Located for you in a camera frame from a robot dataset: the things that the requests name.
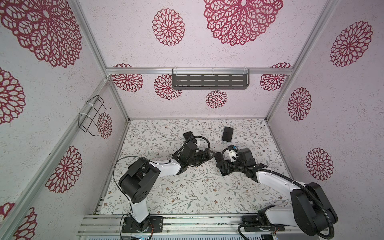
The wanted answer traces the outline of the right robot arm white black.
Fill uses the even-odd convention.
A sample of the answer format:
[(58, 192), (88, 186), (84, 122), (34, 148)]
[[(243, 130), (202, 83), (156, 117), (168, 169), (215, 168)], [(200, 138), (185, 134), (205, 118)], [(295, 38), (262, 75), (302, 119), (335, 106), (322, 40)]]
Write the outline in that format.
[(338, 216), (322, 187), (314, 182), (305, 184), (257, 163), (251, 150), (231, 145), (215, 153), (216, 166), (223, 176), (243, 173), (252, 181), (266, 185), (291, 200), (291, 207), (271, 205), (256, 216), (245, 217), (238, 229), (277, 232), (297, 227), (308, 236), (331, 240)]

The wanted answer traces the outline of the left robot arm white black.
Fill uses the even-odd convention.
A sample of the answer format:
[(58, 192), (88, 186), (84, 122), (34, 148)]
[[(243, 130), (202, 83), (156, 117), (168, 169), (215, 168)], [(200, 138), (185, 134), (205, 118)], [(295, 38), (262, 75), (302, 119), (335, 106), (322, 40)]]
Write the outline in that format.
[(147, 196), (157, 179), (166, 176), (177, 176), (188, 168), (196, 168), (213, 158), (211, 143), (202, 136), (194, 136), (185, 140), (166, 162), (150, 161), (139, 157), (117, 182), (120, 191), (127, 197), (131, 206), (131, 219), (138, 227), (146, 226), (150, 213), (147, 207)]

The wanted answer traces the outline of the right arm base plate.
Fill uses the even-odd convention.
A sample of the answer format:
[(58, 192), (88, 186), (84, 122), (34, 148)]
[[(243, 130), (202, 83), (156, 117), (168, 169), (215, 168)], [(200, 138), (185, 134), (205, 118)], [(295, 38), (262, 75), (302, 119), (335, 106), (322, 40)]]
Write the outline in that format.
[(261, 217), (259, 219), (257, 215), (242, 216), (242, 221), (246, 232), (279, 232), (285, 230), (284, 225), (273, 225), (267, 218)]

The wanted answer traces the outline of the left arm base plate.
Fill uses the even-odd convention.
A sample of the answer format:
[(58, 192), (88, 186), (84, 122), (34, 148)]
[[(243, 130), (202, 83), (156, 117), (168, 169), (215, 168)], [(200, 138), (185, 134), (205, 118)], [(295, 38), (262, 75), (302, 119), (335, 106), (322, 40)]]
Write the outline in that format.
[(163, 231), (164, 217), (148, 216), (143, 222), (137, 222), (132, 216), (124, 218), (122, 233), (161, 233)]

